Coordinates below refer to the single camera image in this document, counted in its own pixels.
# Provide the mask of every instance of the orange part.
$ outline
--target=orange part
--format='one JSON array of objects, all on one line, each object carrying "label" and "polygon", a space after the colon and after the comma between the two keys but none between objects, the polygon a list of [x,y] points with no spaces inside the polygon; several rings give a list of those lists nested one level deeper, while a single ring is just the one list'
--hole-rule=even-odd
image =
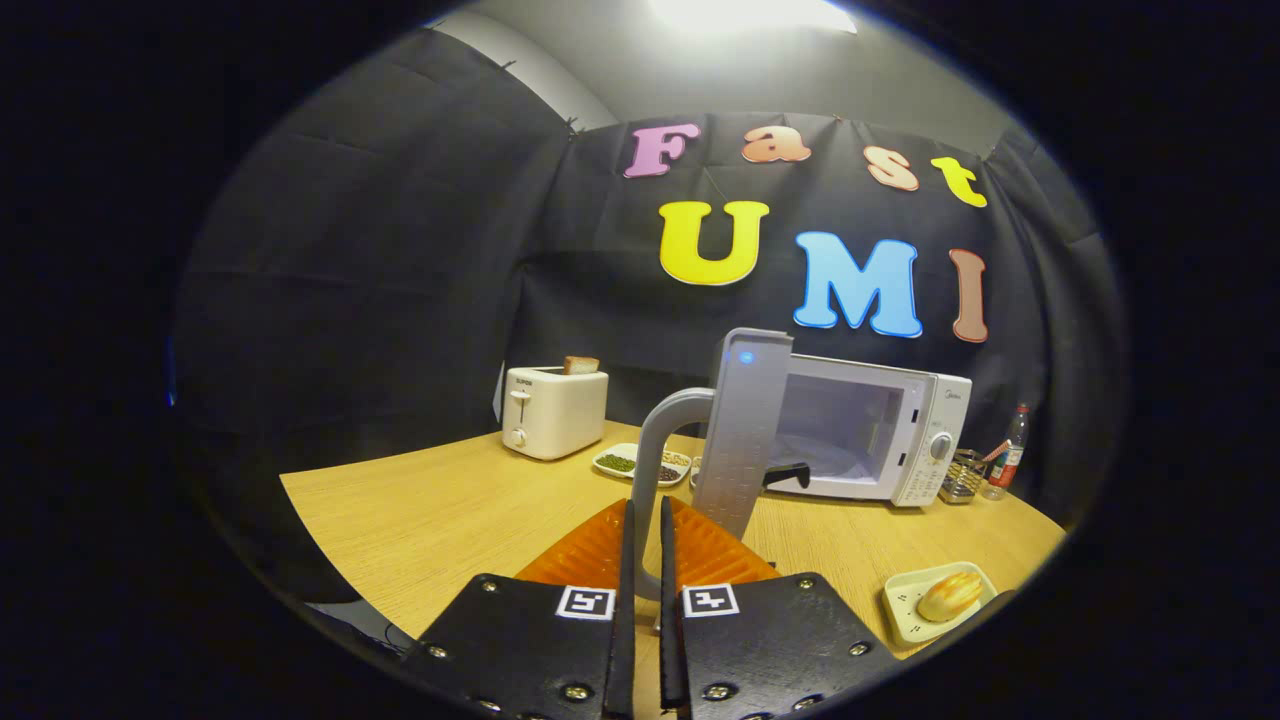
[{"label": "orange part", "polygon": [[591,515],[516,573],[516,579],[617,589],[626,509],[623,498]]},{"label": "orange part", "polygon": [[782,575],[710,518],[671,498],[676,587],[754,583]]}]

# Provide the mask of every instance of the bun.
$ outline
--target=bun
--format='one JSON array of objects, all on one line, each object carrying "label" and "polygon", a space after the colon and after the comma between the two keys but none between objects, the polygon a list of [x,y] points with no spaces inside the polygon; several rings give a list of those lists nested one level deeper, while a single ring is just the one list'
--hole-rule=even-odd
[{"label": "bun", "polygon": [[586,373],[594,373],[599,369],[600,361],[595,357],[576,357],[573,355],[564,356],[566,375],[582,375]]},{"label": "bun", "polygon": [[982,577],[978,573],[956,573],[929,588],[915,610],[925,620],[946,623],[977,602],[980,594]]}]

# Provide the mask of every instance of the microwave dial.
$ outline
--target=microwave dial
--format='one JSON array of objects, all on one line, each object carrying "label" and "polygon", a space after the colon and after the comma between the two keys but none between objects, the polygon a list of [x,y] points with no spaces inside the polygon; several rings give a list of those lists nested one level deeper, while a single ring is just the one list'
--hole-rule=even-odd
[{"label": "microwave dial", "polygon": [[951,433],[938,433],[933,436],[933,439],[929,441],[929,456],[933,457],[933,460],[942,462],[942,460],[946,459],[947,452],[951,452],[952,442],[955,442],[955,438],[951,437]]}]

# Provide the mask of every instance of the metal basket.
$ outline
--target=metal basket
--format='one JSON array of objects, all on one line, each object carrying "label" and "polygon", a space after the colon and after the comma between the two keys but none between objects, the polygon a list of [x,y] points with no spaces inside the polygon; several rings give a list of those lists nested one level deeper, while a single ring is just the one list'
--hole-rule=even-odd
[{"label": "metal basket", "polygon": [[973,497],[982,489],[982,483],[987,480],[989,469],[991,462],[983,462],[977,452],[957,450],[947,468],[947,477],[942,480],[938,496],[952,505],[973,502]]}]

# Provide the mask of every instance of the yellow letter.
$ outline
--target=yellow letter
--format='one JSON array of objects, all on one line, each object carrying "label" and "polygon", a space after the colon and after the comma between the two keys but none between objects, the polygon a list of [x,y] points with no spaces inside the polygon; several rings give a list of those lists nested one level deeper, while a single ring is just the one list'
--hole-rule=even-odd
[{"label": "yellow letter", "polygon": [[771,163],[773,160],[786,160],[795,163],[813,155],[813,150],[804,146],[804,140],[795,128],[771,126],[755,128],[748,132],[744,138],[748,145],[742,149],[742,156],[751,163]]},{"label": "yellow letter", "polygon": [[723,260],[704,260],[698,254],[698,234],[703,218],[710,214],[705,202],[667,202],[658,214],[667,219],[662,228],[658,259],[667,274],[689,284],[730,284],[751,274],[760,255],[760,218],[769,214],[764,202],[739,200],[724,205],[733,218],[733,247]]},{"label": "yellow letter", "polygon": [[973,173],[960,167],[955,158],[934,158],[931,160],[934,168],[942,170],[942,177],[947,178],[947,187],[963,202],[974,208],[986,208],[987,199],[978,195],[969,187],[970,181],[978,179]]}]

